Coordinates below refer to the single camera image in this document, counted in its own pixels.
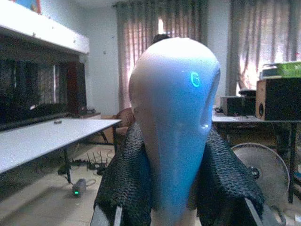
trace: floor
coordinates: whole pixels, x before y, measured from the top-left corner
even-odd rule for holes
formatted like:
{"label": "floor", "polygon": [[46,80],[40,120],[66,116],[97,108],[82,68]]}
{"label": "floor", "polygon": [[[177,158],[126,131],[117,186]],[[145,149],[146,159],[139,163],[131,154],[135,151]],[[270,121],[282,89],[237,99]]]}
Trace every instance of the floor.
{"label": "floor", "polygon": [[[74,145],[70,159],[90,159],[103,162],[114,156],[113,146]],[[101,182],[101,176],[87,171],[85,166],[72,166],[71,181],[84,178],[87,191],[81,198],[72,196],[72,185],[57,174],[63,164],[59,151],[43,156],[0,175],[0,225],[1,226],[89,226],[93,215],[93,203]],[[294,197],[294,206],[301,201]],[[287,225],[294,226],[294,219],[287,218]]]}

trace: green led light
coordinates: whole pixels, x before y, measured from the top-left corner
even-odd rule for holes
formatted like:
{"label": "green led light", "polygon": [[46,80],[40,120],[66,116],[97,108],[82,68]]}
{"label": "green led light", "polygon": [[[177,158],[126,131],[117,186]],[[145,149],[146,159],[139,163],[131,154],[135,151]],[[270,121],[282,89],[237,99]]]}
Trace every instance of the green led light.
{"label": "green led light", "polygon": [[196,72],[190,73],[190,80],[194,87],[199,87],[201,84],[200,77]]}

